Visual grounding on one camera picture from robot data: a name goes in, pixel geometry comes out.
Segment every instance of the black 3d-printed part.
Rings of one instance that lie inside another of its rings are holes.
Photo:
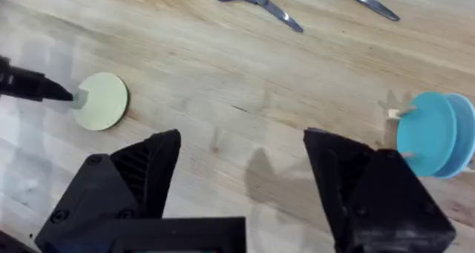
[[[401,155],[318,129],[305,146],[337,252],[443,252],[456,232]]]
[[[167,131],[87,158],[36,245],[44,253],[246,253],[243,217],[162,219],[180,141]]]
[[[154,134],[111,155],[139,203],[141,217],[162,217],[180,147],[180,132],[172,130]]]

